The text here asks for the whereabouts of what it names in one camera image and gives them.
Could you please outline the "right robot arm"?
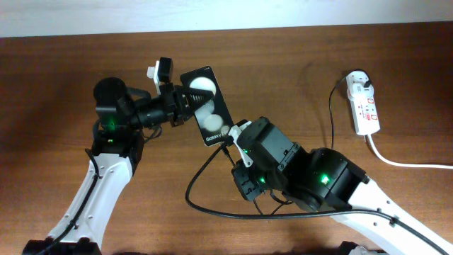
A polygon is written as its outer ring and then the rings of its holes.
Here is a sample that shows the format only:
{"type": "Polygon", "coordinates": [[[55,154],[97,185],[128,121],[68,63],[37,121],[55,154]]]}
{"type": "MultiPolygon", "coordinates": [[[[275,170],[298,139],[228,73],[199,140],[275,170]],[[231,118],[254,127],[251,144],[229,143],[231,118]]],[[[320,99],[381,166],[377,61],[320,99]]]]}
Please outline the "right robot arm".
{"type": "Polygon", "coordinates": [[[302,210],[328,213],[388,254],[452,253],[452,243],[395,204],[340,152],[307,152],[264,117],[242,120],[228,135],[241,155],[232,175],[245,200],[280,191],[302,210]]]}

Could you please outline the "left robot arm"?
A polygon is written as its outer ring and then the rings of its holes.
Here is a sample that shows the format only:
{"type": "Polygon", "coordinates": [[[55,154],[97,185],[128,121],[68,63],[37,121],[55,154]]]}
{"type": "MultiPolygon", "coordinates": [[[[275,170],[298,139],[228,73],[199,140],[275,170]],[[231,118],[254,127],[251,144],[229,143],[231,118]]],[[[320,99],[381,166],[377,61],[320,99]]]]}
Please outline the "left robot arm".
{"type": "Polygon", "coordinates": [[[30,240],[24,254],[100,254],[115,204],[130,182],[149,137],[145,128],[161,134],[161,126],[188,121],[212,100],[211,89],[196,89],[166,82],[151,97],[145,90],[127,87],[108,77],[94,87],[98,119],[93,144],[85,150],[88,170],[62,219],[44,240],[30,240]]]}

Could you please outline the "black Galaxy flip phone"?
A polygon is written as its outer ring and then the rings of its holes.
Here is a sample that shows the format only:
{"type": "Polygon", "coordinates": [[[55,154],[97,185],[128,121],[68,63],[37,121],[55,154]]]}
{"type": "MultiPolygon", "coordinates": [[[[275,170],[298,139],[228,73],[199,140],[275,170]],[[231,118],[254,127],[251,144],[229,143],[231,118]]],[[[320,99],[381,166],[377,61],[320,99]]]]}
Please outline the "black Galaxy flip phone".
{"type": "Polygon", "coordinates": [[[195,119],[205,146],[211,147],[225,141],[234,123],[213,69],[206,66],[183,73],[180,81],[184,87],[213,93],[213,99],[195,111],[195,119]]]}

